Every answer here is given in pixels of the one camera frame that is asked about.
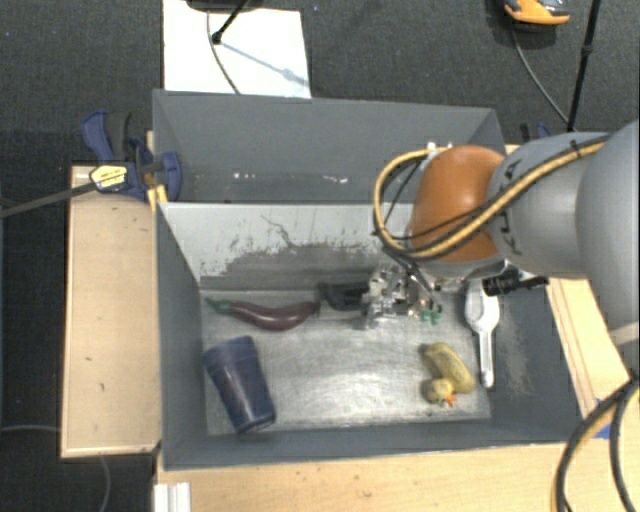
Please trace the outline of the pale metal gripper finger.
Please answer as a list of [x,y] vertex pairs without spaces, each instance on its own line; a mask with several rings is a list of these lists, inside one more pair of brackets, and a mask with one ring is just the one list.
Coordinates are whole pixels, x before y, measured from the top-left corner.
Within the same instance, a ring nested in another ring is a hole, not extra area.
[[364,311],[337,311],[333,309],[322,309],[319,319],[327,322],[358,323],[366,318]]

